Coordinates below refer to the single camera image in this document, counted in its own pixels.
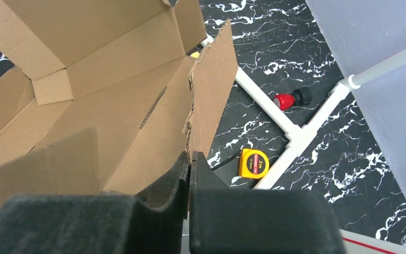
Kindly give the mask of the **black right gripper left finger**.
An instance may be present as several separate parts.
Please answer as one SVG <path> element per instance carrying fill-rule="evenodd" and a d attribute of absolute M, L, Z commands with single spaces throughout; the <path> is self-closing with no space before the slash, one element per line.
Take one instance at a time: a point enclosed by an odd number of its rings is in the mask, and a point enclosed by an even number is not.
<path fill-rule="evenodd" d="M 136 195 L 20 195 L 0 208 L 0 253 L 179 253 L 190 162 Z"/>

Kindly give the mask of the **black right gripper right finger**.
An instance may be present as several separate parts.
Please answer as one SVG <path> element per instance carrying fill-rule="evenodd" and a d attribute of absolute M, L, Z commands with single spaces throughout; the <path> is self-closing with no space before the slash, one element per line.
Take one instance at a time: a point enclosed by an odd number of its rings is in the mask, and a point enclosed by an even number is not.
<path fill-rule="evenodd" d="M 303 190 L 229 188 L 194 152 L 190 176 L 191 253 L 345 253 L 336 216 Z"/>

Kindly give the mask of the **brown cardboard box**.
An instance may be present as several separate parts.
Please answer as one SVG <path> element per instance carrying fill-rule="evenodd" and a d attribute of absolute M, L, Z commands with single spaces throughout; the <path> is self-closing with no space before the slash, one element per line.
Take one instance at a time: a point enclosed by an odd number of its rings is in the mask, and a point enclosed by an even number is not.
<path fill-rule="evenodd" d="M 0 207 L 136 194 L 209 154 L 238 67 L 198 1 L 0 1 L 0 52 Z"/>

